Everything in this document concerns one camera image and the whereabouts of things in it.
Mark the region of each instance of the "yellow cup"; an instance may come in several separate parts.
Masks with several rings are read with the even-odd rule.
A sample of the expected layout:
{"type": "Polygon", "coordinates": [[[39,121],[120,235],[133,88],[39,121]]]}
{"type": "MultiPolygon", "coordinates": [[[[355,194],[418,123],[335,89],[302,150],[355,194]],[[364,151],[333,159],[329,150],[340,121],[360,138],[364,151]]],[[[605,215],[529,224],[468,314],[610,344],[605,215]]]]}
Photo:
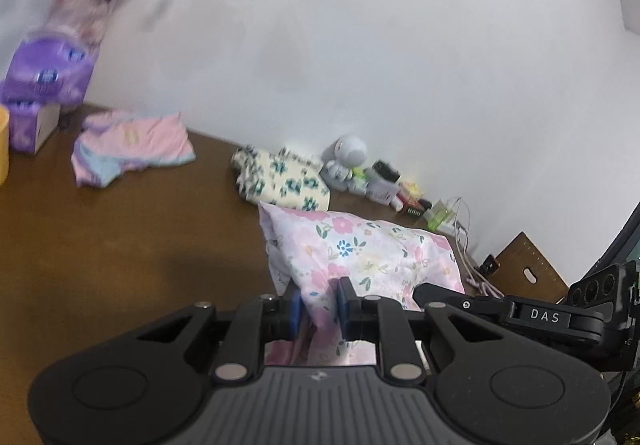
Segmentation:
{"type": "Polygon", "coordinates": [[[0,105],[0,186],[9,174],[9,111],[0,105]]]}

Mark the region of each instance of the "silver screw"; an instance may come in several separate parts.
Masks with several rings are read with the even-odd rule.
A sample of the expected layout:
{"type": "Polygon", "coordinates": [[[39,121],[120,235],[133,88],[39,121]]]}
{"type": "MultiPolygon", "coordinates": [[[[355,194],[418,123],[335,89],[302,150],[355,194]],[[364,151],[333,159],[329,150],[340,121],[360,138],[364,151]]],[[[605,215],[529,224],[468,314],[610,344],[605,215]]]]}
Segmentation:
{"type": "Polygon", "coordinates": [[[311,380],[322,381],[325,378],[329,378],[329,375],[324,371],[317,371],[316,373],[309,375],[309,378],[311,378],[311,380]]]}
{"type": "Polygon", "coordinates": [[[216,376],[220,380],[241,380],[247,373],[247,368],[242,364],[222,364],[216,367],[216,376]]]}
{"type": "Polygon", "coordinates": [[[391,368],[390,373],[398,380],[415,380],[422,374],[422,369],[415,364],[396,364],[391,368]]]}

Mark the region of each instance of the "white robot figurine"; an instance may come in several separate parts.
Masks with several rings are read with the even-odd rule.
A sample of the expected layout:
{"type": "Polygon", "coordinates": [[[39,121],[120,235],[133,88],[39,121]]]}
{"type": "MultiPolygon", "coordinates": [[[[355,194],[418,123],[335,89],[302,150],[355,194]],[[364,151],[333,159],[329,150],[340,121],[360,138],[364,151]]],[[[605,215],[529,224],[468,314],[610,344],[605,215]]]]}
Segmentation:
{"type": "Polygon", "coordinates": [[[335,160],[329,160],[320,175],[332,189],[347,190],[354,167],[367,159],[367,145],[357,136],[342,136],[334,147],[335,160]]]}

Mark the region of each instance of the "camera lens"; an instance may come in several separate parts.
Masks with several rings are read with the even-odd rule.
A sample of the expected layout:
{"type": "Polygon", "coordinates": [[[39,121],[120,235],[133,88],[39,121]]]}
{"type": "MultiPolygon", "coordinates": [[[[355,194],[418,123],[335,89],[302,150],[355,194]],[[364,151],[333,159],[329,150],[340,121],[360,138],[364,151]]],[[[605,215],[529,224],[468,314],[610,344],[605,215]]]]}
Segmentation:
{"type": "Polygon", "coordinates": [[[602,283],[602,292],[604,295],[609,295],[611,290],[613,290],[614,285],[616,284],[616,278],[613,277],[613,274],[607,275],[604,282],[602,283]]]}
{"type": "Polygon", "coordinates": [[[595,279],[587,285],[587,289],[584,291],[584,301],[588,304],[593,302],[598,296],[598,281],[595,279]]]}
{"type": "Polygon", "coordinates": [[[570,297],[571,304],[573,306],[577,306],[581,300],[582,300],[582,290],[580,288],[577,288],[571,294],[571,297],[570,297]]]}

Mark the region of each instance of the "white cable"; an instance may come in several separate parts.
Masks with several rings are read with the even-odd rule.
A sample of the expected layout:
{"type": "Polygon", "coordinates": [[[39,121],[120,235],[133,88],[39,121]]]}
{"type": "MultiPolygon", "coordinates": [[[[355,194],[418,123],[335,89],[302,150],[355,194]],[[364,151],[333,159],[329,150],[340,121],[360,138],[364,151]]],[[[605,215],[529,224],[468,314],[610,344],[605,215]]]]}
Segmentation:
{"type": "Polygon", "coordinates": [[[469,279],[471,279],[471,281],[473,281],[474,283],[482,282],[486,284],[486,287],[489,288],[491,291],[493,291],[496,295],[498,295],[499,297],[504,297],[504,294],[500,290],[498,290],[497,287],[491,284],[484,276],[482,276],[481,273],[476,271],[475,266],[473,265],[473,263],[471,263],[470,259],[466,255],[466,250],[468,249],[468,246],[469,246],[469,232],[471,230],[471,208],[469,208],[469,205],[467,205],[465,200],[462,199],[462,196],[450,198],[449,200],[447,200],[447,205],[449,205],[450,201],[453,201],[453,203],[451,203],[450,208],[453,209],[454,206],[457,205],[456,214],[453,219],[454,239],[456,242],[456,249],[458,250],[458,254],[460,255],[460,257],[462,258],[462,263],[466,269],[466,274],[468,275],[469,279]],[[467,219],[468,219],[466,224],[466,229],[462,230],[462,232],[465,232],[465,243],[462,249],[460,248],[460,242],[458,240],[458,236],[461,232],[461,229],[458,225],[458,214],[460,212],[461,204],[465,205],[467,219]]]}

